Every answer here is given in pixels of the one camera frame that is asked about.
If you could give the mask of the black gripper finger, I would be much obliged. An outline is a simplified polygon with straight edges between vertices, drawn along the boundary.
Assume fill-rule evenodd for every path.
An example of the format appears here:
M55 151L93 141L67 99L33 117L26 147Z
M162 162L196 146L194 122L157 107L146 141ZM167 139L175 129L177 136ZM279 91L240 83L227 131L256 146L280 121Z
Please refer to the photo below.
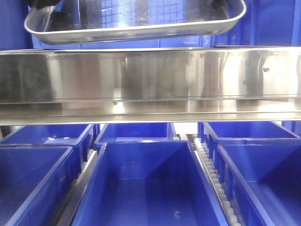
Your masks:
M225 0L211 0L210 5L213 8L225 8L227 2Z
M29 7L35 7L37 9L41 9L44 7L55 6L61 0L26 0L26 3Z

